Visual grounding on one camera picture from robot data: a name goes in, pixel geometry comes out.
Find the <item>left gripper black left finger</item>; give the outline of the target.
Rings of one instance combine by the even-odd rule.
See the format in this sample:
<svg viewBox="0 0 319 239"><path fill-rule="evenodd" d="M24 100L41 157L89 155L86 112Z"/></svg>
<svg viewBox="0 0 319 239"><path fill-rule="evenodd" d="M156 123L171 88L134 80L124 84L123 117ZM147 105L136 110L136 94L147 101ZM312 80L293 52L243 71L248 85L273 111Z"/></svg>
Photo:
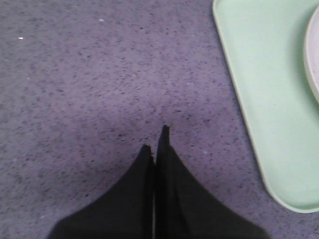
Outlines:
<svg viewBox="0 0 319 239"><path fill-rule="evenodd" d="M48 238L152 238L154 173L151 148L143 145L131 167L108 192L61 219Z"/></svg>

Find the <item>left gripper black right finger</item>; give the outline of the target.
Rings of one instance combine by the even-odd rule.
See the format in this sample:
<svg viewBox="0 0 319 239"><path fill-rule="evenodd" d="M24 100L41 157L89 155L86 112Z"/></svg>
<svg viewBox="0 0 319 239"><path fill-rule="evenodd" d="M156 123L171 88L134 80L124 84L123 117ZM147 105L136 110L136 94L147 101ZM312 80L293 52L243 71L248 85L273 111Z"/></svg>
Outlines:
<svg viewBox="0 0 319 239"><path fill-rule="evenodd" d="M157 239L268 239L261 227L214 198L183 164L169 140L160 134L155 175Z"/></svg>

